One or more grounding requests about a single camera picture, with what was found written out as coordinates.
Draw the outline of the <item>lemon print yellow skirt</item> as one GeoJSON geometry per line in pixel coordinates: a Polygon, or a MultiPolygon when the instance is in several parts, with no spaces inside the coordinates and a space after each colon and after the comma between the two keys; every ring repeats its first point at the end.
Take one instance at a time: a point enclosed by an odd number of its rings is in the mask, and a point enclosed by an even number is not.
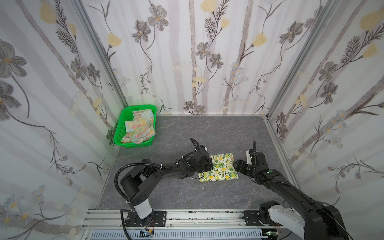
{"type": "Polygon", "coordinates": [[[234,155],[232,153],[210,156],[213,162],[213,169],[208,172],[199,173],[200,183],[237,180],[238,172],[235,170],[234,155]]]}

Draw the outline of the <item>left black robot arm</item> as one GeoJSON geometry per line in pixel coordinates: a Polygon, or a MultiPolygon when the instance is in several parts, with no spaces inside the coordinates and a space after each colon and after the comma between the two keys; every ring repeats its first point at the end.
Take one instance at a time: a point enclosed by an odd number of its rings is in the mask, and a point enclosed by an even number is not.
{"type": "Polygon", "coordinates": [[[213,170],[213,160],[207,148],[202,145],[176,160],[173,165],[155,164],[149,159],[144,159],[139,163],[121,167],[114,176],[114,185],[136,215],[135,220],[132,217],[123,220],[124,226],[133,222],[140,226],[148,226],[153,222],[155,211],[148,198],[160,181],[185,179],[196,173],[211,170],[213,170]]]}

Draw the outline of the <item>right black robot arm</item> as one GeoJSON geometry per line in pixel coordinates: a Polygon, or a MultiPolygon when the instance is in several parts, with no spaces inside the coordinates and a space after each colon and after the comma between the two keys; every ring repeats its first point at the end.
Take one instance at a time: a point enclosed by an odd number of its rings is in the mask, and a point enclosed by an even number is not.
{"type": "Polygon", "coordinates": [[[276,201],[261,204],[258,212],[261,224],[279,224],[303,240],[352,239],[337,208],[312,199],[292,185],[282,173],[269,168],[262,152],[247,151],[247,160],[238,160],[233,167],[256,184],[278,194],[291,206],[284,210],[276,201]]]}

